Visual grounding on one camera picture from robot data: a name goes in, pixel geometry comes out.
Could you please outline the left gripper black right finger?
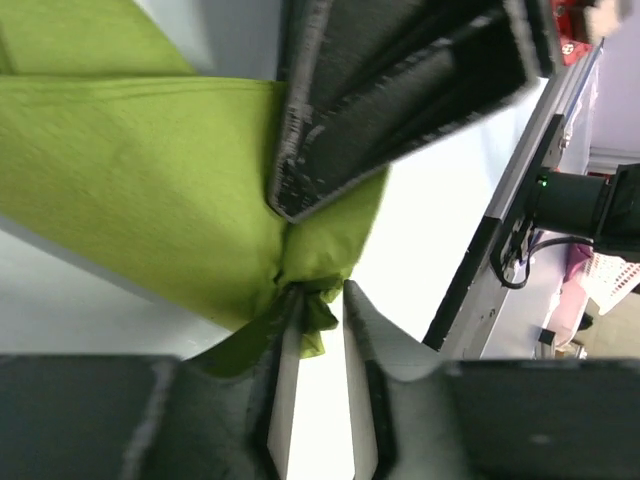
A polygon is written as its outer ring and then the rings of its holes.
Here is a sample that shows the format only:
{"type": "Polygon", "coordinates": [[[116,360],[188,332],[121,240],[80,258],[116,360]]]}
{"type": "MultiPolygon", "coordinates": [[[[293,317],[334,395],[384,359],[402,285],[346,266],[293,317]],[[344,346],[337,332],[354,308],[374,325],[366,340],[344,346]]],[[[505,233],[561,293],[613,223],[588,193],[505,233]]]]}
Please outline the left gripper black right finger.
{"type": "Polygon", "coordinates": [[[359,479],[635,479],[635,359],[445,360],[343,291],[359,479]]]}

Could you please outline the green paper napkin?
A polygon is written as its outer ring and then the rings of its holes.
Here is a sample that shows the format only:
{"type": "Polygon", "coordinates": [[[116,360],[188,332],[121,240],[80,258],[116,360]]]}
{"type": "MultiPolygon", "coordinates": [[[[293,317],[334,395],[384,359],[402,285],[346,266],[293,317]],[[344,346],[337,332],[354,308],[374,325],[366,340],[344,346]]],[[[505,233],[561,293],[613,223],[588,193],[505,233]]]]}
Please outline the green paper napkin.
{"type": "Polygon", "coordinates": [[[194,356],[303,284],[306,358],[386,176],[266,204],[285,87],[199,75],[131,1],[1,5],[1,348],[194,356]]]}

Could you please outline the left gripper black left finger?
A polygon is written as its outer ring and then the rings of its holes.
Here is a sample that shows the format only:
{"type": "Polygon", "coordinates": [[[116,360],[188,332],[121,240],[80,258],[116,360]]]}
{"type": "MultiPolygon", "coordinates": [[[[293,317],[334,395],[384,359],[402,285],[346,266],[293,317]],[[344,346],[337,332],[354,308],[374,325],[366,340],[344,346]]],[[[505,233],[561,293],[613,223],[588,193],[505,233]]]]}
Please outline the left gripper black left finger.
{"type": "Polygon", "coordinates": [[[283,479],[305,295],[190,359],[5,355],[5,479],[283,479]]]}

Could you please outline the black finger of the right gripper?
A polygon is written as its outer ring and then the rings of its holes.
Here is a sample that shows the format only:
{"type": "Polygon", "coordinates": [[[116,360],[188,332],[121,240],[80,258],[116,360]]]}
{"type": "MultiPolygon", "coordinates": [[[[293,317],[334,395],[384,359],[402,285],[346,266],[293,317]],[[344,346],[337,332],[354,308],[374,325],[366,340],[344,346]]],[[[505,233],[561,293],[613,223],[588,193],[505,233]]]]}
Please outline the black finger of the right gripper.
{"type": "Polygon", "coordinates": [[[297,223],[558,64],[547,1],[296,1],[267,199],[297,223]]]}

